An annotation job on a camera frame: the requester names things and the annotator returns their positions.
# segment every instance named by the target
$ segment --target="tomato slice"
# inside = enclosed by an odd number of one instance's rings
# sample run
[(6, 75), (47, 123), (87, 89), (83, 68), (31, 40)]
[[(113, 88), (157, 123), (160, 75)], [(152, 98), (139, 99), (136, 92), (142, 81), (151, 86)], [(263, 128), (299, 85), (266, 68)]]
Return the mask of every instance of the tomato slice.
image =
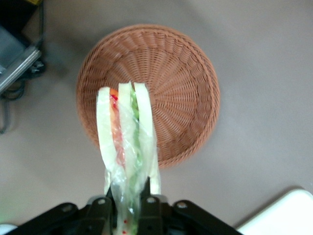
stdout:
[(116, 161), (125, 168), (125, 153), (118, 110), (118, 91), (115, 89), (110, 89), (110, 119), (113, 142), (117, 152)]

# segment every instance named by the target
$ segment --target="screw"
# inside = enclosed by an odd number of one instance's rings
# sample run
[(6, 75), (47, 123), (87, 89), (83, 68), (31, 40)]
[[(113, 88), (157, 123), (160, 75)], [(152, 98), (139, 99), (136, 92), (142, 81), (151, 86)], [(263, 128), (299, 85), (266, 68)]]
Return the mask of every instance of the screw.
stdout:
[(63, 207), (61, 210), (63, 212), (69, 212), (73, 209), (73, 206), (72, 205), (66, 205), (65, 207)]
[(154, 203), (154, 202), (156, 202), (156, 200), (155, 200), (155, 198), (153, 198), (153, 197), (149, 197), (149, 198), (147, 199), (147, 202), (148, 202), (148, 203)]
[(184, 202), (178, 202), (178, 203), (177, 203), (177, 207), (178, 207), (178, 208), (181, 208), (181, 209), (185, 209), (185, 208), (187, 208), (188, 206), (187, 206), (187, 204), (184, 203)]
[(99, 204), (99, 205), (102, 205), (102, 204), (105, 204), (105, 202), (106, 202), (106, 200), (100, 199), (100, 200), (98, 201), (98, 204)]
[(35, 61), (34, 65), (35, 65), (37, 68), (40, 68), (40, 67), (44, 66), (44, 64), (43, 64), (41, 61)]

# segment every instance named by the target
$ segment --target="wicker basket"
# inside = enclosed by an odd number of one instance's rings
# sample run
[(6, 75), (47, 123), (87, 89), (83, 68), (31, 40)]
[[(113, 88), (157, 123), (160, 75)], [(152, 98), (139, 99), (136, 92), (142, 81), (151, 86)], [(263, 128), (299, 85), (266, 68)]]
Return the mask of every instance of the wicker basket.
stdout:
[(89, 53), (78, 75), (77, 108), (98, 146), (97, 92), (129, 81), (149, 89), (159, 167), (185, 160), (205, 143), (217, 121), (220, 92), (210, 60), (189, 37), (139, 24), (113, 32)]

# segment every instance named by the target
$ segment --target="wrapped sandwich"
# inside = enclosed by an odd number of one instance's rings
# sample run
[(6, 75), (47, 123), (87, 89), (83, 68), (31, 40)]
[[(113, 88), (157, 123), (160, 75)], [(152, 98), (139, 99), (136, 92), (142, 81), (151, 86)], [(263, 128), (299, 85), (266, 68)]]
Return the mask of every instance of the wrapped sandwich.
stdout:
[(148, 90), (143, 83), (99, 90), (97, 128), (106, 167), (105, 194), (111, 187), (118, 218), (116, 235), (136, 234), (140, 194), (150, 177), (151, 194), (160, 194), (157, 138)]

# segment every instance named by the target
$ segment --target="beige floor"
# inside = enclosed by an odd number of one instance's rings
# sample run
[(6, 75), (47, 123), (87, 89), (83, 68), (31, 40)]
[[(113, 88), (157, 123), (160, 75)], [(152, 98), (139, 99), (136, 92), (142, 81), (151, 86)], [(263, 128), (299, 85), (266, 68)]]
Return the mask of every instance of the beige floor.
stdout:
[(189, 199), (235, 226), (291, 188), (313, 192), (312, 1), (49, 0), (46, 11), (48, 70), (11, 106), (13, 125), (0, 136), (0, 223), (102, 193), (104, 166), (76, 114), (76, 77), (98, 40), (136, 23), (189, 35), (220, 82), (210, 140), (161, 171), (171, 203)]

